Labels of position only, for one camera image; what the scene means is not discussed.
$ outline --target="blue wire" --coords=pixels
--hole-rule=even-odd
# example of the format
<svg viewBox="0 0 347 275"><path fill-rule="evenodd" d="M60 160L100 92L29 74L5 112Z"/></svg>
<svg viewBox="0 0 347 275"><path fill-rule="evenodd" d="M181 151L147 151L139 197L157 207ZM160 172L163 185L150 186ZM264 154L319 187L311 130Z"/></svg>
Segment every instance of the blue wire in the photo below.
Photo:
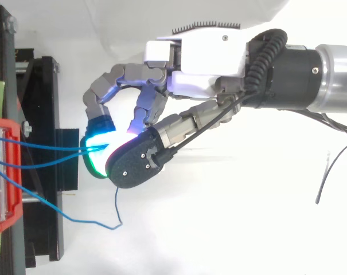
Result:
<svg viewBox="0 0 347 275"><path fill-rule="evenodd" d="M66 157L64 157L62 159L57 159L57 160L54 160L52 162L47 162L47 163L42 163L42 164L35 164L35 165L15 165L15 164L6 163L6 162L2 162L2 161L0 161L0 164L4 165L4 166L7 166L7 167L19 168L19 169L38 169L38 168L44 168L44 167L47 167L47 166L56 165L56 164L59 164L61 162L66 161L66 160L75 158L77 156L86 155L88 153L97 152L97 151L100 151L100 150L103 150L103 148L98 148L98 149L94 149L94 150L90 150L90 151L84 151L84 152L78 152L78 153L66 156Z"/></svg>
<svg viewBox="0 0 347 275"><path fill-rule="evenodd" d="M11 183L12 185L14 185L15 187L21 189L22 191L28 193L29 195L31 195L33 198L37 198L39 199L41 202L43 202L45 205L49 206L50 208L52 208L53 210L55 210L56 212L58 212L60 215L62 215L64 218L68 219L69 221L72 222L78 222L78 223L94 223L96 225L99 225L101 227L110 229L110 230L115 230L117 228L119 228L120 226L122 226L122 221L120 219L120 213L118 212L118 208L117 208L117 192L118 192L118 188L116 189L116 194L115 194L115 207L116 207L116 212L117 212L117 217L118 220L120 222L119 225L116 225L114 227L110 227L107 225L104 225L103 223L100 222L96 222L96 221L84 221L81 219L73 219L70 218L69 216L67 216L61 209L59 209L58 207L56 207L55 205L53 205L52 203L49 203L48 201L46 201L44 198L41 198L40 196L38 196L37 194L29 191L27 188L21 186L20 184L16 183L15 181L13 181L12 179L8 178L5 174L0 172L0 176L2 176L4 179L6 179L9 183Z"/></svg>
<svg viewBox="0 0 347 275"><path fill-rule="evenodd" d="M91 148L106 148L108 144L104 145L94 145L90 147L56 147L56 146L46 146L46 145L39 145L39 144L32 144L32 143L27 143L27 142L18 142L13 139L5 139L4 137L0 137L0 140L3 142L10 142L10 143L15 143L27 147L32 147L32 148L39 148L39 149L46 149L46 150L56 150L56 151L79 151L79 150L87 150Z"/></svg>

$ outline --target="coiled cable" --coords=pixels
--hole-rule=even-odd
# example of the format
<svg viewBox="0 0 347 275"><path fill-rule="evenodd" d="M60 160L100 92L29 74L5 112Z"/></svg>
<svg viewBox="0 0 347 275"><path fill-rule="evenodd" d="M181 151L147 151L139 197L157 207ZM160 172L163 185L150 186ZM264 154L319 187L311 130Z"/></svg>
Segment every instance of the coiled cable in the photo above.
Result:
<svg viewBox="0 0 347 275"><path fill-rule="evenodd" d="M265 41L255 60L249 66L244 79L244 90L247 93L258 93L266 71L270 68L275 57L287 44L288 36L284 30L271 29L255 36L252 41Z"/></svg>

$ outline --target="black cable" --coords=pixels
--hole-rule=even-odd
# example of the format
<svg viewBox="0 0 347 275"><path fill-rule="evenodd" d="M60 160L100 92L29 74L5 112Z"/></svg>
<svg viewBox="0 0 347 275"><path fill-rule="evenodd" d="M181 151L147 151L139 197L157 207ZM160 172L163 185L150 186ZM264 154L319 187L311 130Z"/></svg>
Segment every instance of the black cable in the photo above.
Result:
<svg viewBox="0 0 347 275"><path fill-rule="evenodd" d="M207 125L199 129L196 133L192 134L190 137L185 139L183 142L181 142L179 145L173 147L170 149L170 152L172 155L176 154L179 149L181 149L183 146L186 146L188 143L190 143L192 140L200 136L202 133L204 133L207 129L209 129L211 126L216 124L223 116L225 116L230 110L232 110L236 105L242 103L244 100L250 99L251 97L255 96L256 93L251 95L245 95L240 97L239 99L235 100L234 102L230 103L229 106L227 106L219 115L217 115L213 120L211 120Z"/></svg>
<svg viewBox="0 0 347 275"><path fill-rule="evenodd" d="M327 179L327 176L329 175L331 169L333 168L335 162L338 160L338 158L340 157L341 154L343 154L343 152L347 149L347 146L345 146L343 148L343 150L340 151L340 153L336 156L336 158L333 160L332 162L332 165L330 165L329 169L327 170L326 174L323 176L323 179L322 179L322 182L321 182L321 186L320 186L320 189L318 190L318 194L317 194L317 197L316 197L316 201L315 203L318 205L320 203L320 199L321 199L321 194L322 194L322 190L323 190L323 187L325 185L325 182L326 182L326 179Z"/></svg>
<svg viewBox="0 0 347 275"><path fill-rule="evenodd" d="M320 120L320 119L317 118L317 117L310 116L310 115L308 115L308 114L306 114L306 113L302 113L301 111L296 111L296 110L287 110L287 111L293 112L293 113L298 113L298 114L300 114L300 115L302 115L302 116L306 116L306 117L308 117L309 119L316 120L316 121L322 123L323 125L328 126L328 127L330 127L331 129L334 129L330 124L328 124L327 122L325 122L325 121L323 121L323 120Z"/></svg>
<svg viewBox="0 0 347 275"><path fill-rule="evenodd" d="M265 41L255 60L250 64L244 79L244 89L257 93L265 73L270 68L275 57L287 44L288 36L284 30L272 29L255 36L252 41Z"/></svg>
<svg viewBox="0 0 347 275"><path fill-rule="evenodd" d="M338 124L337 122L335 122L334 120L330 119L327 114L322 113L321 114L322 117L326 120L326 122L328 122L334 129L345 132L347 134L347 130L342 127L340 124Z"/></svg>
<svg viewBox="0 0 347 275"><path fill-rule="evenodd" d="M319 114L319 113L312 113L312 112L307 111L307 110L301 110L301 111L300 110L286 110L286 111L298 113L300 115L303 115L303 116L309 117L309 118L311 118L313 120L316 120L316 121L322 123L323 125L328 126L328 127L332 128L332 129L336 129L335 127L331 126L327 121L325 121L325 118L321 114ZM336 130L347 133L347 126L345 126L345 125L343 125L341 123L338 123L335 120L332 120L332 119L330 119L330 120L332 121L332 123L334 125L338 125L339 126L339 129L336 129Z"/></svg>

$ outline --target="black cylinder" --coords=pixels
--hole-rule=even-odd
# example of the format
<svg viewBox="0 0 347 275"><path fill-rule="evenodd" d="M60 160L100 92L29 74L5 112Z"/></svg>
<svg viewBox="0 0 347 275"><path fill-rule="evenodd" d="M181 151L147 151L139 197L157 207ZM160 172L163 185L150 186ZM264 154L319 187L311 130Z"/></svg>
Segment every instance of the black cylinder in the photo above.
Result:
<svg viewBox="0 0 347 275"><path fill-rule="evenodd" d="M249 42L249 63L263 47ZM322 77L322 60L315 50L286 45L263 79L259 95L243 103L252 108L305 109L315 99Z"/></svg>

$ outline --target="cable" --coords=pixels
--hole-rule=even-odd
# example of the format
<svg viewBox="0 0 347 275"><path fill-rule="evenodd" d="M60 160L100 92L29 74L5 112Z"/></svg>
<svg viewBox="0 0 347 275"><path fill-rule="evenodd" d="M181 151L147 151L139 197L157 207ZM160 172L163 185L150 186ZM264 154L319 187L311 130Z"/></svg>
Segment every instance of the cable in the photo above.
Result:
<svg viewBox="0 0 347 275"><path fill-rule="evenodd" d="M265 73L270 68L275 57L287 44L288 36L284 30L272 29L255 36L252 41L264 41L265 45L250 64L244 79L244 89L248 92L258 92Z"/></svg>
<svg viewBox="0 0 347 275"><path fill-rule="evenodd" d="M322 123L323 125L328 126L332 129L347 133L347 126L345 126L341 123L338 123L335 120L332 120L331 118L327 117L334 124L334 126L332 126L327 121L325 121L325 118L319 113L312 113L308 110L301 110L301 111L300 110L286 110L286 111L298 113L300 115L303 115L303 116L309 117L313 120L316 120L316 121Z"/></svg>
<svg viewBox="0 0 347 275"><path fill-rule="evenodd" d="M328 127L332 128L332 129L334 129L330 124L328 124L327 122L325 122L325 121L323 121L323 120L318 119L317 117L309 116L308 114L302 113L301 111L296 111L296 110L287 110L287 111L289 111L289 112L294 112L294 113L298 113L298 114L300 114L300 115L306 116L306 117L308 117L308 118L310 118L310 119L313 119L313 120L316 120L316 121L322 123L322 124L325 125L325 126L328 126Z"/></svg>
<svg viewBox="0 0 347 275"><path fill-rule="evenodd" d="M345 146L343 148L343 150L341 150L339 152L339 154L336 156L336 158L333 160L332 162L332 165L330 165L329 169L327 170L326 174L323 176L323 179L322 179L322 182L321 182L321 186L320 186L320 189L318 190L318 194L317 194L317 197L316 197L316 201L315 203L318 205L320 203L320 199L321 199L321 194L322 194L322 190L323 190L323 187L325 185L325 182L326 182L326 179L327 179L327 176L329 175L331 169L333 168L335 162L338 160L338 158L340 157L341 154L343 154L343 152L347 149L347 146Z"/></svg>
<svg viewBox="0 0 347 275"><path fill-rule="evenodd" d="M4 165L4 166L7 166L7 167L12 167L12 168L19 168L19 169L38 169L38 168L44 168L44 167L48 167L48 166L53 166L53 165L59 164L59 163L61 163L61 162L64 162L64 161L66 161L66 160L75 158L75 157L77 157L77 156L86 155L86 154L88 154L88 153L90 153L90 152L97 152L97 151L100 151L100 150L103 150L103 148L98 148L98 149L96 149L96 150L90 150L90 151L78 152L78 153L75 153L75 154L66 156L66 157L64 157L64 158L57 159L57 160L54 160L54 161L52 161L52 162L42 163L42 164L35 164L35 165L15 165L15 164L11 164L11 163L6 163L6 162L0 161L0 165Z"/></svg>
<svg viewBox="0 0 347 275"><path fill-rule="evenodd" d="M257 93L253 93L251 95L245 95L240 97L239 99L235 100L234 102L230 103L229 106L227 106L219 115L217 115L213 120L211 120L207 125L199 129L196 133L185 139L183 142L181 142L179 145L173 147L171 149L171 153L174 155L178 152L179 149L181 149L183 146L186 146L188 143L190 143L192 140L200 136L202 133L204 133L207 129L209 129L211 126L216 124L223 116L225 116L230 110L232 110L236 105L242 103L244 100L250 99L251 97L254 97L257 95Z"/></svg>
<svg viewBox="0 0 347 275"><path fill-rule="evenodd" d="M49 206L50 208L52 208L53 210L55 210L56 212L58 212L60 215L62 215L64 218L68 219L71 222L78 222L78 223L94 223L96 225L99 225L101 227L110 229L110 230L115 230L117 228L119 228L120 226L122 226L122 221L120 218L120 213L118 212L118 207L117 207L117 192L118 192L118 188L116 189L116 194L115 194L115 207L116 207L116 212L117 212L117 217L118 220L120 222L119 225L116 225L114 227L110 227L107 226L103 223L97 222L97 221L84 221L82 219L73 219L69 216L67 216L61 209L59 209L58 207L56 207L55 205L53 205L52 203L46 201L44 198L41 198L40 196L38 196L37 194L29 191L27 188L21 186L20 184L16 183L15 181L13 181L12 179L8 178L5 174L0 172L0 176L2 176L4 179L6 179L9 183L11 183L13 186L15 186L16 188L21 189L22 191L26 192L27 194L31 195L33 198L37 198L40 200L40 202L44 203L45 205Z"/></svg>
<svg viewBox="0 0 347 275"><path fill-rule="evenodd" d="M56 147L56 146L32 144L27 142L18 142L17 140L5 139L4 137L0 137L0 140L3 142L19 144L22 146L28 146L32 148L45 149L45 150L55 150L55 151L79 151L79 150L87 150L87 149L93 149L93 148L106 148L108 146L108 144L104 144L104 145L94 145L90 147Z"/></svg>
<svg viewBox="0 0 347 275"><path fill-rule="evenodd" d="M322 117L329 123L333 128L336 130L340 130L342 132L345 132L347 134L347 130L344 127L341 127L338 123L336 123L334 120L330 119L327 114L322 113Z"/></svg>

